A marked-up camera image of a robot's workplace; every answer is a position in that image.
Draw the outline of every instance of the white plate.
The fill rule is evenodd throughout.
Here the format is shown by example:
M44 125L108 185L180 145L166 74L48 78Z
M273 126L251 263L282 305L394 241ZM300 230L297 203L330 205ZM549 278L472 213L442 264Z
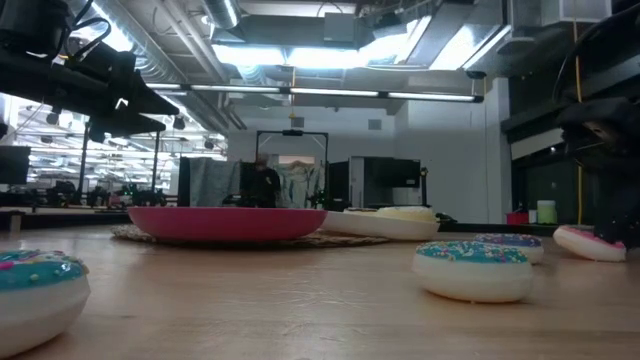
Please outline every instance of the white plate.
M321 228L327 231L392 240L427 241L433 240L439 227L438 223L330 211Z

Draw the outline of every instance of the fluorescent light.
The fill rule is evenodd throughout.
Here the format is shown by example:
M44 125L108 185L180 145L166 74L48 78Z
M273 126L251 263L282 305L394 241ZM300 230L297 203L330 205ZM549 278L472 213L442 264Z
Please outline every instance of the fluorescent light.
M158 95L164 95L164 96L187 96L187 92L186 91L156 91L158 93Z
M418 23L413 28L413 31L409 31L409 24L407 24L407 32L410 32L409 38L407 39L404 46L396 55L396 59L394 61L395 64L404 63L407 61L413 49L418 45L418 41L422 38L422 35L425 31L427 31L427 27L429 27L429 23L431 23L431 16L425 16L422 19L418 20Z
M377 91L365 91L365 90L291 88L291 93L292 94L309 94L309 95L342 95L342 96L378 97Z
M502 40L502 38L507 36L507 34L510 32L511 32L511 25L505 26L502 30L500 30L500 32L496 36L494 36L491 39L491 41L489 41L475 55L473 55L471 59L469 59L469 61L467 61L462 66L462 68L467 70L468 68L472 67L475 63L478 62L478 60L482 59L489 52L489 50L491 50L491 48L496 46L496 44L498 44Z
M367 61L356 50L329 48L295 48L288 65L310 69L352 69L366 66Z
M433 101L455 101L455 102L473 102L476 100L476 97L471 95L401 93L401 92L390 92L388 97L389 99L433 100Z
M280 89L277 87L267 86L234 86L234 85L193 85L193 90L202 91L224 91L237 93L259 93L259 94L279 94Z
M282 65L284 56L278 47L213 45L220 62L236 66Z
M149 89L153 90L180 90L180 84L147 84Z
M114 144L116 144L116 145L129 146L129 141L127 141L127 139L110 138L109 141L114 143Z

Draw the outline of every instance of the cable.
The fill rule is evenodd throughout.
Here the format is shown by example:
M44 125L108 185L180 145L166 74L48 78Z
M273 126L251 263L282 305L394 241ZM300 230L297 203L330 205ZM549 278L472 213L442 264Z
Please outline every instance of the cable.
M552 99L554 102L559 102L561 100L561 93L564 83L567 78L567 66L572 59L575 59L577 56L582 54L584 51L584 44L595 39L596 37L602 35L609 27L616 24L617 21L624 19L626 17L637 15L640 12L640 3L636 4L627 10L621 11L615 15L612 15L601 22L591 26L584 34L582 34L578 40L575 42L575 45L571 52L565 57L562 62L562 66L560 67L560 71L558 72L558 76L556 78L555 85L553 87Z
M73 61L76 58L82 56L84 53L86 53L87 51L93 49L94 46L96 46L99 43L101 43L102 40L106 39L107 36L109 36L111 34L111 23L109 23L109 21L107 21L107 20L105 20L103 18L93 18L91 20L87 20L87 21L83 22L82 24L79 24L78 26L76 26L75 30L79 30L79 29L85 28L87 26L90 26L90 25L93 25L93 24L98 24L98 23L107 24L107 29L104 31L104 33L102 33L102 35L98 36L97 38L93 39L87 45L83 46L80 50L76 51L75 54L70 55L69 56L69 60Z
M336 3L334 3L333 1L323 1L322 4L320 4L320 7L318 8L318 12L316 13L316 17L320 17L320 11L322 10L322 8L327 5L327 4L331 4L333 6L336 7L336 9L338 9L338 11L340 11L340 14L344 14L344 11L342 11L342 9L340 8L340 6L338 6Z
M577 0L573 0L573 42L578 42L578 18L577 18ZM578 95L578 102L582 103L582 78L580 74L580 56L576 56L576 94ZM582 166L578 165L578 225L582 225L583 214L583 191L582 180L584 170Z

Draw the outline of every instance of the frosted donut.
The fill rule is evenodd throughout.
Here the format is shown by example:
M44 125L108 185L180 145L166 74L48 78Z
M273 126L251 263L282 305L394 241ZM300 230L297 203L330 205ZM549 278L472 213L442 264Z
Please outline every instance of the frosted donut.
M433 210L424 206L399 206L382 208L378 210L376 215L380 217L399 220L423 221L430 223L438 222L438 219L433 213Z
M0 252L0 358L65 331L89 297L86 267L63 252Z
M590 260L621 262L627 254L624 244L609 244L594 236L587 227L560 226L553 233L553 239L563 248Z
M520 250L529 259L531 264L542 262L544 248L540 238L525 234L478 234L473 241L481 243L513 247Z
M426 290L472 302L521 300L531 291L533 280L531 264L523 253L475 241L420 245L413 271Z

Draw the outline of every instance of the pink bowl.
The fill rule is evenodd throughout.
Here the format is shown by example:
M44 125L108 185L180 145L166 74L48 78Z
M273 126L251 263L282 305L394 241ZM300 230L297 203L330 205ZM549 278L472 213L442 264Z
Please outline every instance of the pink bowl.
M158 238L194 242L290 240L316 231L327 217L322 210L135 207L129 217Z

